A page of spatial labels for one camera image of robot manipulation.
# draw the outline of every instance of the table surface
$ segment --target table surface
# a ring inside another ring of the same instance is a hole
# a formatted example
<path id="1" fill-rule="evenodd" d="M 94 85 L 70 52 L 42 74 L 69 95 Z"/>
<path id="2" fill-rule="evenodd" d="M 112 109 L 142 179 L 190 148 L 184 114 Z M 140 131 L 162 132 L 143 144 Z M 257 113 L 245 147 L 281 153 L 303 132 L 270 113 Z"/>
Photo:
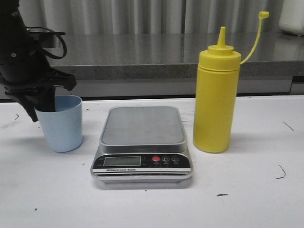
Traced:
<path id="1" fill-rule="evenodd" d="M 230 148 L 192 143 L 194 99 L 85 101 L 83 144 L 52 152 L 39 122 L 0 104 L 0 227 L 303 227 L 304 96 L 238 97 Z M 110 108 L 173 105 L 188 137 L 192 178 L 104 184 L 90 167 Z"/>

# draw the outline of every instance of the yellow squeeze bottle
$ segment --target yellow squeeze bottle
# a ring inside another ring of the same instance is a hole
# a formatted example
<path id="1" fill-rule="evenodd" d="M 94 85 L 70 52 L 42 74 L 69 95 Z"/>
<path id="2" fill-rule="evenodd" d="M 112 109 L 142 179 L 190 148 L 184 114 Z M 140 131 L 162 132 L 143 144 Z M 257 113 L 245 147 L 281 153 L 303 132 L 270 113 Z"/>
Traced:
<path id="1" fill-rule="evenodd" d="M 254 52 L 269 12 L 259 13 L 259 29 L 249 55 L 241 62 L 241 54 L 226 45 L 226 28 L 221 27 L 217 45 L 199 54 L 193 128 L 194 145 L 206 152 L 223 152 L 229 147 L 240 65 Z"/>

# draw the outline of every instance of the kitchen scale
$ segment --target kitchen scale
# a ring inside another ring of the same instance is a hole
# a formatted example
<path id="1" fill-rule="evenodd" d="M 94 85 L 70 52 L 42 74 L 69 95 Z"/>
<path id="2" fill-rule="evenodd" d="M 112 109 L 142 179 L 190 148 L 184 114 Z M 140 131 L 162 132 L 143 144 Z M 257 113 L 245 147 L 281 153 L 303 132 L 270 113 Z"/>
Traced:
<path id="1" fill-rule="evenodd" d="M 179 110 L 172 106 L 109 111 L 91 174 L 106 183 L 179 182 L 193 166 Z"/>

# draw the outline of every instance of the black cable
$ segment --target black cable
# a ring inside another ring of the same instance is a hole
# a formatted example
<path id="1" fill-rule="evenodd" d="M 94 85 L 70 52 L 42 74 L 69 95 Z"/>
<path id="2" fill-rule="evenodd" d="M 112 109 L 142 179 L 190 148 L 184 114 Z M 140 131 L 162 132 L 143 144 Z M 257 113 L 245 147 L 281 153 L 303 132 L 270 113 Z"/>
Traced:
<path id="1" fill-rule="evenodd" d="M 40 51 L 44 55 L 46 55 L 46 56 L 48 56 L 50 58 L 53 58 L 53 59 L 62 59 L 64 56 L 67 55 L 67 45 L 66 45 L 65 41 L 62 39 L 62 37 L 58 33 L 56 33 L 55 31 L 53 31 L 51 29 L 48 29 L 48 28 L 44 28 L 44 27 L 27 27 L 27 26 L 24 26 L 24 25 L 21 25 L 21 26 L 24 27 L 24 28 L 26 28 L 26 29 L 45 29 L 45 30 L 51 32 L 54 36 L 56 36 L 59 39 L 59 41 L 62 44 L 62 48 L 63 48 L 63 54 L 62 54 L 62 56 L 55 56 L 55 55 L 53 55 L 52 53 L 46 51 L 45 49 L 43 49 L 40 46 L 37 47 L 37 51 Z"/>

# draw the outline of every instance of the light blue cup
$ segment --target light blue cup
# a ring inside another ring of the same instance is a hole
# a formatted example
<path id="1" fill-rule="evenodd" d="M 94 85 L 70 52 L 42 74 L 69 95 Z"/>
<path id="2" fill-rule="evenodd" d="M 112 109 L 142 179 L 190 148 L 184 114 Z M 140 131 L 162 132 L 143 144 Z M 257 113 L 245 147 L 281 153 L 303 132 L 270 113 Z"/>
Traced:
<path id="1" fill-rule="evenodd" d="M 82 99 L 74 95 L 55 97 L 56 112 L 36 109 L 43 134 L 55 152 L 68 152 L 82 143 Z"/>

